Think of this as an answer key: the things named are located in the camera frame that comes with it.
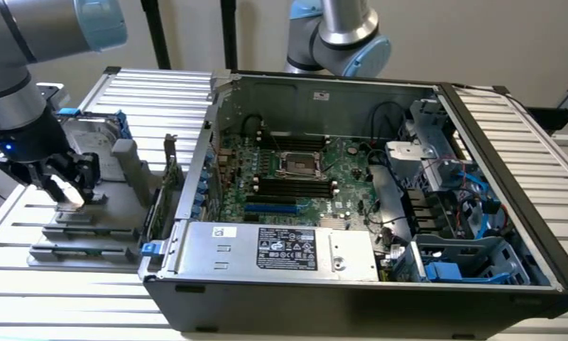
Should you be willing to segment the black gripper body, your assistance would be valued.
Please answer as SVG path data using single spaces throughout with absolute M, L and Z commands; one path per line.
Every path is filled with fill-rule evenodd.
M 22 185 L 42 188 L 43 170 L 50 166 L 77 187 L 74 153 L 62 126 L 50 112 L 42 112 L 21 128 L 0 130 L 0 171 Z

